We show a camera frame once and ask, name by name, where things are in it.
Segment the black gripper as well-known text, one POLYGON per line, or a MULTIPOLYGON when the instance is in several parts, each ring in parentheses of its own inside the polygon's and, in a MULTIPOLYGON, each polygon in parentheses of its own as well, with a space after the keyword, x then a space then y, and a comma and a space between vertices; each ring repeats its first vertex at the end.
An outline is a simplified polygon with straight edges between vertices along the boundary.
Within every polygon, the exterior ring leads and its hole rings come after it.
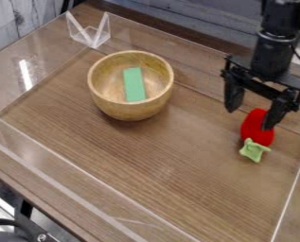
POLYGON ((267 111, 263 130, 272 130, 288 111, 300 110, 300 78, 288 71, 276 77, 256 73, 250 67, 250 58, 228 55, 220 76, 224 79, 224 106, 233 112, 243 105, 244 92, 250 90, 272 101, 267 111), (279 97, 288 95, 288 101, 279 97))

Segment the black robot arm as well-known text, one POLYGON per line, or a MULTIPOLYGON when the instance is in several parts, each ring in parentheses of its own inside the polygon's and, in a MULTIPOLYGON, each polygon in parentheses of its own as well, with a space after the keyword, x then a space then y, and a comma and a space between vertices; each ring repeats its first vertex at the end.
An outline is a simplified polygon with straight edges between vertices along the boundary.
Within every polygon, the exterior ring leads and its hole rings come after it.
POLYGON ((263 0, 263 21, 251 59, 229 55, 220 71, 224 106, 233 112, 247 90, 272 101, 262 129, 272 130, 288 112, 300 110, 300 78, 290 73, 300 41, 300 0, 263 0))

